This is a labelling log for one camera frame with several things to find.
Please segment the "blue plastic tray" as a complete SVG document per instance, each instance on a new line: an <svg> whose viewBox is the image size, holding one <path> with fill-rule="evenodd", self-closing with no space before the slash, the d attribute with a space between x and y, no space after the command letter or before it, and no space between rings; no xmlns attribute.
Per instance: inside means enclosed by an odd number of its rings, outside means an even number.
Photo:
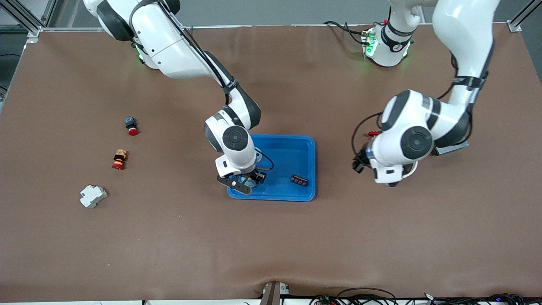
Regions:
<svg viewBox="0 0 542 305"><path fill-rule="evenodd" d="M315 141L309 136L252 134L255 147L274 163L266 180L256 185L250 195L227 189L230 197L239 200L311 201L317 193L317 154ZM290 181L292 175L307 178L302 187Z"/></svg>

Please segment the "brown table mat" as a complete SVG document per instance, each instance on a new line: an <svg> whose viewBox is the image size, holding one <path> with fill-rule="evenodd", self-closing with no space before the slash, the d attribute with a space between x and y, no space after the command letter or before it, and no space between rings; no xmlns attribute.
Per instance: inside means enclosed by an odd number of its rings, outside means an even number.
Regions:
<svg viewBox="0 0 542 305"><path fill-rule="evenodd" d="M0 113L0 302L250 299L273 280L306 295L542 296L542 84L521 34L494 26L469 147L395 188L351 169L351 134L403 89L448 87L430 26L390 69L325 26L194 34L261 107L255 133L314 138L316 197L227 195L203 134L215 81L167 78L103 32L42 33ZM92 209L87 185L108 194Z"/></svg>

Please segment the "silver metal circuit module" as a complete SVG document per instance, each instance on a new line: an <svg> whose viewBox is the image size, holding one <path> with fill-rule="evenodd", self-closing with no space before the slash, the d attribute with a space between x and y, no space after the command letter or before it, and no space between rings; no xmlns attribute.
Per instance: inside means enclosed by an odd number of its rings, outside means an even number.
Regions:
<svg viewBox="0 0 542 305"><path fill-rule="evenodd" d="M446 146L446 147L437 147L437 146L434 146L433 149L432 149L432 155L434 156L439 156L439 155L445 155L445 154L450 154L454 151L458 151L458 150L461 150L465 147L468 147L469 146L469 143L467 141L461 143L461 144L456 144L456 145L451 145L451 146Z"/></svg>

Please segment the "orange black emergency stop button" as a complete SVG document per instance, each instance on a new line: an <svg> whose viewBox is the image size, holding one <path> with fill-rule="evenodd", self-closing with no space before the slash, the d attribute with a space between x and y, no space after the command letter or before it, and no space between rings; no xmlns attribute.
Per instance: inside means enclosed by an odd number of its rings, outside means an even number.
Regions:
<svg viewBox="0 0 542 305"><path fill-rule="evenodd" d="M126 162L128 152L124 149L118 149L113 157L112 168L116 170L124 170L124 163Z"/></svg>

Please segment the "white plastic circuit breaker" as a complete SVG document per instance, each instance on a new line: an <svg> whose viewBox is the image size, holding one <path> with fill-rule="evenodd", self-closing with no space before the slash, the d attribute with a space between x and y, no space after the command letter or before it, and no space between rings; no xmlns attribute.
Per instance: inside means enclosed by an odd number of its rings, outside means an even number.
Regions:
<svg viewBox="0 0 542 305"><path fill-rule="evenodd" d="M97 203L102 199L108 197L108 194L105 189L100 186L87 185L82 191L80 191L80 203L85 208L95 208Z"/></svg>

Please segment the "grey metal edge bracket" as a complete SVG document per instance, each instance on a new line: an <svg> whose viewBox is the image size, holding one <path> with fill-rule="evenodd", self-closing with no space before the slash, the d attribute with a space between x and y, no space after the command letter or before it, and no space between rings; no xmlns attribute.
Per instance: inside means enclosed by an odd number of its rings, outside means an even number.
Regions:
<svg viewBox="0 0 542 305"><path fill-rule="evenodd" d="M290 285L283 282L268 282L263 287L259 305L284 305L285 297L290 296Z"/></svg>

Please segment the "aluminium frame post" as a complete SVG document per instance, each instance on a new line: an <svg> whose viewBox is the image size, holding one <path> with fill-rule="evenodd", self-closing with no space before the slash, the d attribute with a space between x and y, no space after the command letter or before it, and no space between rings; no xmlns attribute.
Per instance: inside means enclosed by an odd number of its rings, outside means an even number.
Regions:
<svg viewBox="0 0 542 305"><path fill-rule="evenodd" d="M26 33L36 43L49 27L58 0L0 0L0 33Z"/></svg>
<svg viewBox="0 0 542 305"><path fill-rule="evenodd" d="M511 33L521 32L521 25L524 21L531 16L537 8L542 6L542 0L530 0L530 2L523 7L520 12L511 20L507 20L507 25Z"/></svg>

